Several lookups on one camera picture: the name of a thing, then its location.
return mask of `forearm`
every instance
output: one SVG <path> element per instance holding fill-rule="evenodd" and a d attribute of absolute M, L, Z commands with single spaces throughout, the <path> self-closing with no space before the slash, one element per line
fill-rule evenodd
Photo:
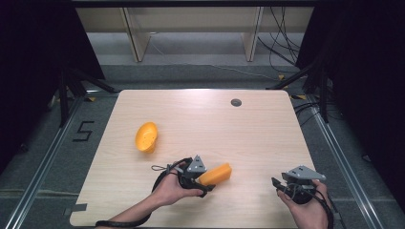
<path fill-rule="evenodd" d="M 137 203 L 136 205 L 128 208 L 127 210 L 123 211 L 122 213 L 116 215 L 115 217 L 109 219 L 109 221 L 117 221 L 117 222 L 131 222 L 131 221 L 138 221 L 143 219 L 144 217 L 151 214 L 156 209 L 160 208 L 162 204 L 159 202 L 157 198 L 153 195 L 145 198 L 143 201 Z M 104 229 L 110 227 L 97 227 L 96 229 Z"/>

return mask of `small round object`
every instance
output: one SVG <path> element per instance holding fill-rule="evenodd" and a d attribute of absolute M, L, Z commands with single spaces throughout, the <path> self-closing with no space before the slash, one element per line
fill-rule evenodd
<path fill-rule="evenodd" d="M 232 104 L 234 107 L 240 107 L 242 105 L 242 101 L 239 98 L 234 98 L 230 100 L 230 104 Z"/>
<path fill-rule="evenodd" d="M 156 139 L 158 138 L 158 127 L 154 122 L 144 123 L 135 136 L 137 148 L 144 153 L 155 151 Z"/>

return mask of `black cable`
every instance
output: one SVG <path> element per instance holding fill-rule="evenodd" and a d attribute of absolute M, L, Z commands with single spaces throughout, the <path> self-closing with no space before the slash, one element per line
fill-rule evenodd
<path fill-rule="evenodd" d="M 293 200 L 293 199 L 295 198 L 295 195 L 297 194 L 297 189 L 298 189 L 299 187 L 301 187 L 301 185 L 299 185 L 299 184 L 297 184 L 297 183 L 290 183 L 290 184 L 288 185 L 288 187 L 291 186 L 291 185 L 294 186 L 294 188 L 293 188 L 293 192 L 292 192 L 292 195 L 291 195 L 290 200 Z"/>
<path fill-rule="evenodd" d="M 295 109 L 297 109 L 297 108 L 300 108 L 300 107 L 303 107 L 303 106 L 306 106 L 306 105 L 316 105 L 316 104 L 318 104 L 319 102 L 312 102 L 312 103 L 303 103 L 303 104 L 300 104 L 300 105 L 297 105 L 297 106 L 295 106 L 295 107 L 293 107 L 293 109 L 295 110 Z"/>
<path fill-rule="evenodd" d="M 172 169 L 174 169 L 176 166 L 178 166 L 179 164 L 181 164 L 183 162 L 185 162 L 185 159 L 176 161 L 172 165 L 168 164 L 167 167 L 163 167 L 163 166 L 160 166 L 160 165 L 152 165 L 151 169 L 154 170 L 154 171 L 161 171 L 161 170 L 171 171 Z"/>
<path fill-rule="evenodd" d="M 286 8 L 285 8 L 285 7 L 282 7 L 282 21 L 281 21 L 281 24 L 280 24 L 279 21 L 277 20 L 277 17 L 275 16 L 272 7 L 270 7 L 270 10 L 271 10 L 271 13 L 272 13 L 272 15 L 273 15 L 274 20 L 276 21 L 277 27 L 278 27 L 278 29 L 279 29 L 278 32 L 277 32 L 276 38 L 274 39 L 274 37 L 273 37 L 272 35 L 271 35 L 271 38 L 273 38 L 273 40 L 276 41 L 276 40 L 278 39 L 279 34 L 282 34 L 282 35 L 284 36 L 284 38 L 285 38 L 287 44 L 288 44 L 289 53 L 290 53 L 290 55 L 291 55 L 293 61 L 295 62 L 295 58 L 297 58 L 297 56 L 296 56 L 295 52 L 293 52 L 293 48 L 291 47 L 291 45 L 289 44 L 289 42 L 291 42 L 291 43 L 292 43 L 293 45 L 295 45 L 296 47 L 299 47 L 299 46 L 297 46 L 296 44 L 294 44 L 294 43 L 287 37 L 286 20 L 285 20 Z"/>
<path fill-rule="evenodd" d="M 311 108 L 313 105 L 308 103 L 305 106 L 302 106 L 298 111 L 295 111 L 295 114 L 297 115 L 297 118 L 300 116 L 301 112 L 303 112 L 307 108 Z"/>
<path fill-rule="evenodd" d="M 273 34 L 271 34 L 271 32 L 270 32 L 269 34 L 270 34 L 270 37 L 273 39 L 273 41 L 274 41 L 277 45 L 279 45 L 280 47 L 282 47 L 282 48 L 284 48 L 284 49 L 286 49 L 286 50 L 289 49 L 289 47 L 280 44 L 280 42 L 278 42 L 278 41 L 276 40 L 276 38 L 274 38 L 274 36 L 273 36 Z"/>
<path fill-rule="evenodd" d="M 313 198 L 315 198 L 316 200 L 318 200 L 318 202 L 321 204 L 321 206 L 324 208 L 326 214 L 327 214 L 327 218 L 328 218 L 328 229 L 333 229 L 333 224 L 334 224 L 334 218 L 333 218 L 333 212 L 330 209 L 330 207 L 328 206 L 328 203 L 324 197 L 324 195 L 319 192 L 318 190 L 316 190 L 316 193 L 320 194 L 322 199 L 319 198 L 318 196 L 314 195 L 313 193 L 303 189 L 303 192 L 311 195 Z"/>
<path fill-rule="evenodd" d="M 311 115 L 306 121 L 300 124 L 300 127 L 304 126 L 304 124 L 306 124 L 311 118 L 315 117 L 317 114 L 319 114 L 319 112 L 316 112 L 315 114 Z"/>
<path fill-rule="evenodd" d="M 343 221 L 342 216 L 340 215 L 339 211 L 337 210 L 336 205 L 335 205 L 334 202 L 332 201 L 332 199 L 331 199 L 329 193 L 328 193 L 328 199 L 330 200 L 330 204 L 331 204 L 331 206 L 332 206 L 334 212 L 337 213 L 337 214 L 339 214 L 339 216 L 340 216 L 340 222 L 341 222 L 341 224 L 342 224 L 343 229 L 346 229 L 346 224 L 345 224 L 345 222 Z"/>
<path fill-rule="evenodd" d="M 272 53 L 272 50 L 270 50 L 270 54 L 269 54 L 269 56 L 268 56 L 268 62 L 270 63 L 270 67 L 271 67 L 273 70 L 275 70 L 275 71 L 277 71 L 277 72 L 279 72 L 279 73 L 297 73 L 297 71 L 283 71 L 283 70 L 279 70 L 279 69 L 277 69 L 276 67 L 274 67 L 273 63 L 271 63 L 271 53 Z"/>
<path fill-rule="evenodd" d="M 265 42 L 262 41 L 262 39 L 258 36 L 257 39 L 271 52 L 274 52 L 275 54 L 277 54 L 278 56 L 280 56 L 281 58 L 283 58 L 284 60 L 286 60 L 289 64 L 294 65 L 295 63 L 290 61 L 288 58 L 286 58 L 285 56 L 283 56 L 282 54 L 280 54 L 279 52 L 273 50 L 271 47 L 269 47 L 267 44 L 265 44 Z"/>

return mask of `orange object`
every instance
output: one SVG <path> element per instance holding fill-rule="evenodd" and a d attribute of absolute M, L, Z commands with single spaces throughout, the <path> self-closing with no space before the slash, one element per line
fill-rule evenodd
<path fill-rule="evenodd" d="M 158 138 L 158 127 L 153 122 L 144 123 L 135 136 L 137 148 L 144 153 L 155 151 L 156 139 Z"/>
<path fill-rule="evenodd" d="M 200 184 L 205 186 L 218 184 L 226 179 L 229 179 L 231 173 L 232 168 L 229 166 L 229 163 L 225 163 L 202 174 L 199 177 L 199 181 Z"/>

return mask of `wrist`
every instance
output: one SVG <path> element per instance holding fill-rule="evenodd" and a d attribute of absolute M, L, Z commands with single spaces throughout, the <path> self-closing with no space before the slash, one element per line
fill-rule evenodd
<path fill-rule="evenodd" d="M 159 198 L 155 193 L 152 193 L 146 198 L 146 201 L 149 202 L 150 206 L 154 208 L 154 210 L 166 205 L 162 198 Z"/>
<path fill-rule="evenodd" d="M 297 225 L 299 229 L 328 229 L 328 225 L 308 225 L 308 226 L 300 226 Z"/>

